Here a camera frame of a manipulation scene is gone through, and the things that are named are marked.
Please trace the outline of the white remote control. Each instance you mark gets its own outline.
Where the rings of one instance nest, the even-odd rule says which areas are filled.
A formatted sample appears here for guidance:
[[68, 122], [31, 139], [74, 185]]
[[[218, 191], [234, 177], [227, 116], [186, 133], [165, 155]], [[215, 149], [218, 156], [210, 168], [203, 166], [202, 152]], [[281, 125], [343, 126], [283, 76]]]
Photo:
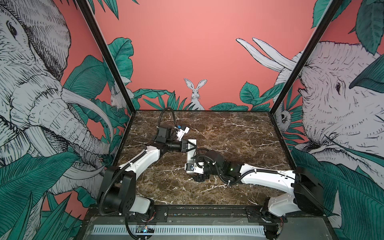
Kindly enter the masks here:
[[196, 152], [192, 153], [187, 153], [187, 162], [185, 164], [185, 170], [187, 174], [194, 174], [195, 170], [195, 164], [194, 164], [194, 155]]

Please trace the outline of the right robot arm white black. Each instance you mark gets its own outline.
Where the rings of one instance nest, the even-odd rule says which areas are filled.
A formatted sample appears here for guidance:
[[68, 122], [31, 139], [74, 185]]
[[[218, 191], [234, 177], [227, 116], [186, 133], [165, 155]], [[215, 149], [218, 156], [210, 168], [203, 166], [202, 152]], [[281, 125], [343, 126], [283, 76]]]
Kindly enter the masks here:
[[278, 171], [251, 166], [241, 162], [229, 162], [214, 150], [199, 148], [187, 155], [185, 170], [196, 182], [204, 182], [217, 176], [228, 186], [238, 184], [258, 185], [282, 191], [278, 197], [268, 197], [259, 210], [261, 216], [282, 217], [302, 211], [313, 216], [322, 216], [324, 186], [309, 170]]

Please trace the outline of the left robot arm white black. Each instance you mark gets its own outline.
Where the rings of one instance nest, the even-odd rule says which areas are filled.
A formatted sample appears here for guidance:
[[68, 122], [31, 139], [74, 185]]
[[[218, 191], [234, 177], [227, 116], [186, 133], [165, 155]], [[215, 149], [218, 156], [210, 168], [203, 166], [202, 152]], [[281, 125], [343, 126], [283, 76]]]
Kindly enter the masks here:
[[145, 221], [152, 218], [155, 214], [154, 201], [136, 195], [137, 179], [165, 153], [194, 150], [195, 144], [183, 140], [189, 131], [187, 126], [160, 126], [154, 139], [146, 143], [138, 155], [119, 167], [108, 167], [97, 197], [99, 214], [140, 214]]

